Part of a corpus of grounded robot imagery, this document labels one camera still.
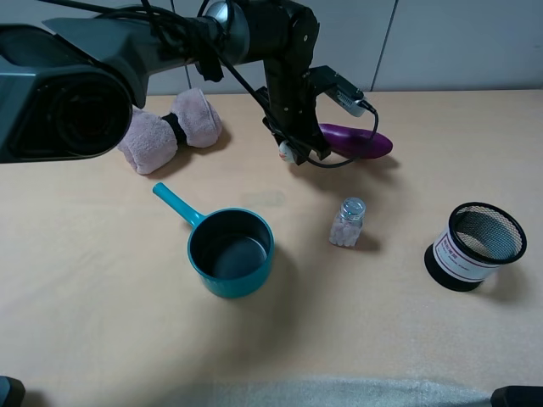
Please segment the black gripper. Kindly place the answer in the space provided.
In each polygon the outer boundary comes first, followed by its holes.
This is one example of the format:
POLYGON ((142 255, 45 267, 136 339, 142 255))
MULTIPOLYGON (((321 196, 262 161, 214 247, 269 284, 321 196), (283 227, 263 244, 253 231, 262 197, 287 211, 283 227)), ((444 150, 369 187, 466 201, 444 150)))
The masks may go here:
POLYGON ((306 75, 320 28, 316 16, 294 1, 249 1, 244 17, 249 27, 245 60, 263 62, 265 123, 274 132, 279 157, 301 165, 310 148, 324 160, 331 147, 317 130, 316 101, 306 75))

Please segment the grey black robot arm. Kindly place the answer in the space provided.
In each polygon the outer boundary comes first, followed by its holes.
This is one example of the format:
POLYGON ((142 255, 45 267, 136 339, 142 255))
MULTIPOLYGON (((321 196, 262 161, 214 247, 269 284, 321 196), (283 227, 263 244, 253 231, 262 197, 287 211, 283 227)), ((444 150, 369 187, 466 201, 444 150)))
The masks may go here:
POLYGON ((126 134, 151 75, 193 64, 207 81, 261 61, 256 102, 278 141, 302 159, 330 154, 316 118, 310 66, 319 24, 293 1, 222 1, 195 18, 142 1, 94 7, 88 19, 1 27, 1 160, 97 157, 126 134))

